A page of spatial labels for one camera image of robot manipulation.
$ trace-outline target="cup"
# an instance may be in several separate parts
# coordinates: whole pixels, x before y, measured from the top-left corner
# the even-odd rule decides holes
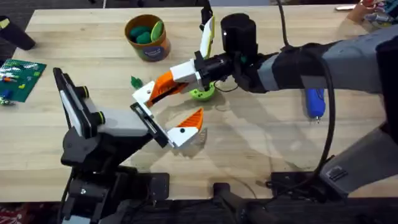
[[[168,56],[170,52],[171,45],[166,36],[166,28],[164,22],[162,21],[163,31],[160,37],[149,44],[135,43],[134,40],[130,39],[130,31],[138,26],[153,28],[153,26],[159,21],[162,21],[159,17],[145,14],[131,19],[124,28],[124,35],[126,36],[129,43],[132,45],[134,50],[137,52],[138,56],[148,62],[163,60]]]
[[[0,16],[0,37],[23,50],[30,50],[35,45],[34,40],[7,16]]]

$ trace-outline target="paper cup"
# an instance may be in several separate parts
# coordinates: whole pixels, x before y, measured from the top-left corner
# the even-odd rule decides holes
[[[163,23],[162,35],[155,42],[149,44],[137,44],[130,39],[131,29],[137,26],[147,26],[153,28],[156,22],[161,19],[154,15],[141,15],[131,19],[124,28],[124,35],[126,36],[129,43],[132,45],[138,56],[148,62],[156,62],[166,58],[170,52],[170,41],[166,37],[166,27]]]

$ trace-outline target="blue marker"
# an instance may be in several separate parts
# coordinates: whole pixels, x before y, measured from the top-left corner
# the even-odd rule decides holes
[[[312,119],[318,121],[325,113],[325,100],[323,99],[324,89],[306,89],[305,100],[307,102],[307,113]]]

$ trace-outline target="black cylinder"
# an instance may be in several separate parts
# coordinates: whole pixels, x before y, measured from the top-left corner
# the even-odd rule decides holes
[[[0,37],[23,50],[30,50],[35,45],[34,40],[6,16],[0,16]]]
[[[243,13],[235,13],[221,20],[224,51],[239,52],[245,57],[257,56],[256,23]]]

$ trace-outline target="green toy ring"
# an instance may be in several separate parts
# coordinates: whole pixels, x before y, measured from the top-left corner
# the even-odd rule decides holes
[[[200,91],[198,89],[189,91],[191,97],[195,100],[207,101],[209,100],[215,93],[216,88],[214,87],[214,82],[210,83],[210,89],[208,91]]]

